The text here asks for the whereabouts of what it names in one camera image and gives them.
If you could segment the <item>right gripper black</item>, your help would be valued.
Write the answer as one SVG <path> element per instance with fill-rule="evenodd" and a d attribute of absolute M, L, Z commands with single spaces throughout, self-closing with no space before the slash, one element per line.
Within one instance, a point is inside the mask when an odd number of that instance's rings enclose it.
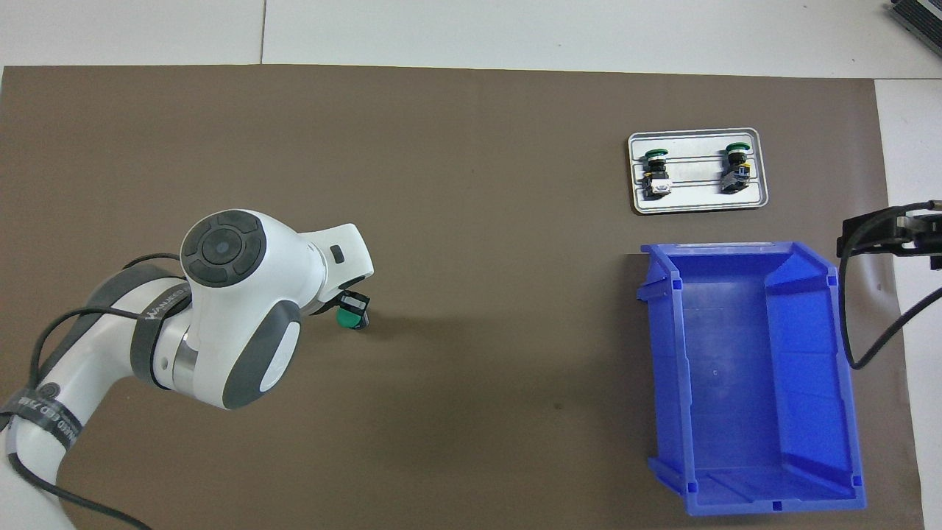
<path fill-rule="evenodd" d="M 915 256 L 928 256 L 930 269 L 941 269 L 941 202 L 927 200 L 923 202 L 909 202 L 899 207 L 908 220 L 906 229 L 911 247 L 902 249 L 903 258 Z M 848 218 L 842 222 L 842 232 L 839 236 L 839 256 L 843 255 L 848 240 L 861 228 L 865 222 L 880 214 L 892 211 L 893 208 L 882 208 L 859 216 Z M 851 256 L 860 254 L 880 254 L 878 247 L 891 248 L 902 246 L 902 228 L 897 225 L 897 218 L 882 220 L 859 239 L 852 248 Z"/>

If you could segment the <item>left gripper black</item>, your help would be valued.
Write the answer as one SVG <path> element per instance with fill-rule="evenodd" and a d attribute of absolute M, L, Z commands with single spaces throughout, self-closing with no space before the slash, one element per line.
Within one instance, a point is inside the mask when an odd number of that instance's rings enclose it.
<path fill-rule="evenodd" d="M 351 314 L 364 314 L 369 305 L 369 297 L 363 293 L 349 292 L 350 286 L 359 284 L 364 279 L 366 279 L 366 276 L 361 275 L 339 284 L 336 288 L 337 292 L 326 302 L 313 300 L 310 304 L 303 306 L 302 315 L 315 316 L 334 308 L 334 306 L 339 306 L 340 309 Z"/>

